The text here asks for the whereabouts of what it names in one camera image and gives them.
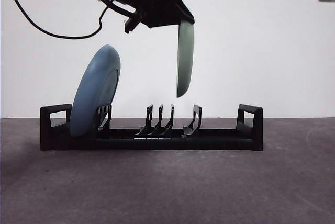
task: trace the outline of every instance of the gray floor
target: gray floor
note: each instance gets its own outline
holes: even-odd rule
[[[263,152],[42,152],[38,119],[2,119],[1,220],[335,223],[335,118],[264,119]]]

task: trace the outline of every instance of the white wall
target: white wall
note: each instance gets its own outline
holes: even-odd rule
[[[82,35],[97,27],[97,0],[20,0],[41,27]],[[115,117],[144,117],[163,103],[168,116],[235,117],[239,103],[265,117],[335,116],[335,3],[318,0],[183,0],[196,19],[189,91],[176,98],[177,26],[138,26],[108,11],[92,39],[48,37],[13,0],[2,0],[1,117],[39,117],[43,105],[71,103],[81,76],[104,44],[121,56]]]

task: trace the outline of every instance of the gray plate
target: gray plate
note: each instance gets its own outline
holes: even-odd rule
[[[181,97],[187,92],[191,82],[193,46],[193,24],[182,20],[178,36],[177,97]]]

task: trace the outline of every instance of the black cable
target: black cable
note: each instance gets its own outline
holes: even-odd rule
[[[14,0],[16,5],[18,6],[18,8],[20,9],[20,11],[22,12],[22,14],[26,17],[26,19],[38,30],[42,31],[43,33],[52,36],[52,37],[56,37],[56,38],[62,38],[62,39],[72,39],[72,40],[76,40],[76,39],[85,39],[85,38],[90,38],[92,36],[95,36],[96,34],[99,33],[99,31],[102,29],[103,24],[101,22],[102,17],[104,16],[104,14],[106,13],[106,11],[108,10],[108,7],[106,7],[103,12],[101,13],[100,17],[99,17],[99,28],[93,32],[92,34],[89,34],[87,36],[81,36],[81,37],[68,37],[68,36],[60,36],[60,35],[56,35],[53,33],[50,33],[44,29],[42,29],[41,27],[39,27],[37,24],[35,24],[30,17],[27,15],[27,13],[25,12],[25,10],[22,8],[22,6],[20,5],[20,2],[18,0]]]
[[[115,12],[121,14],[121,15],[124,15],[124,16],[127,16],[127,17],[130,17],[130,18],[134,18],[134,13],[132,12],[129,12],[123,8],[120,8],[119,6],[115,5],[113,3],[114,0],[101,0],[104,4],[107,5],[108,8],[114,10]]]

